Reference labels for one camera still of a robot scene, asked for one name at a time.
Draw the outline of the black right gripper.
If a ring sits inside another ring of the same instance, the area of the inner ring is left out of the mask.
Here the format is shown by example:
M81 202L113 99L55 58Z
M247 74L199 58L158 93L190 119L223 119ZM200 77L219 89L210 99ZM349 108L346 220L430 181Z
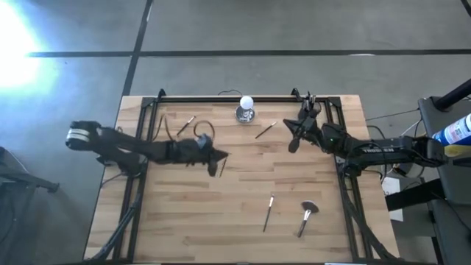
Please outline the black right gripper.
M302 121L283 119L283 123L293 135L288 145L288 151L290 153L295 153L299 149L301 139L309 141L313 145L325 145L323 133L318 127L315 118L306 117Z

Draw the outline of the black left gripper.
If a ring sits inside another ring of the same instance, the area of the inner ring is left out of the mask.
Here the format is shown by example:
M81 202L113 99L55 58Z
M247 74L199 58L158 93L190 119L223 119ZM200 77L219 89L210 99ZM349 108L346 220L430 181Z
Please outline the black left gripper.
M217 160L223 160L228 155L228 152L214 148L210 138L196 140L185 138L181 141L169 140L166 142L166 160L169 163L207 164L208 174L211 177L216 176Z

